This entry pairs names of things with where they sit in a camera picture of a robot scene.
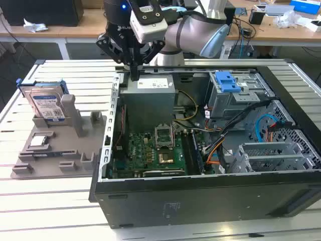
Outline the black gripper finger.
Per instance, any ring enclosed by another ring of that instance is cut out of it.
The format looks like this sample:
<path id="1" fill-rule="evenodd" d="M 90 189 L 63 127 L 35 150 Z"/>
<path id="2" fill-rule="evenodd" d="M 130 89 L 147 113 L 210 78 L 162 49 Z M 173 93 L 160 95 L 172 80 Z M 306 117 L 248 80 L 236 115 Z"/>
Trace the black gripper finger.
<path id="1" fill-rule="evenodd" d="M 135 81 L 135 65 L 129 46 L 123 34 L 116 35 L 116 39 L 108 34 L 102 34 L 96 41 L 96 45 L 116 63 L 123 63 L 130 72 L 130 78 Z"/>
<path id="2" fill-rule="evenodd" d="M 148 64 L 165 46 L 164 40 L 153 41 L 144 53 L 135 53 L 134 80 L 138 81 L 143 64 Z"/>

